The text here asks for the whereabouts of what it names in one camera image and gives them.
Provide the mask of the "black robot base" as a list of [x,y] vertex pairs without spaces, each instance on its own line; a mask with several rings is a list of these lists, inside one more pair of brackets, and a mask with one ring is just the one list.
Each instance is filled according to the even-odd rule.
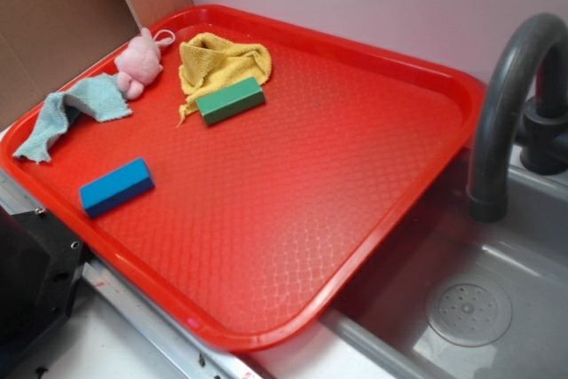
[[21,351],[67,320],[83,241],[51,213],[1,211],[1,354]]

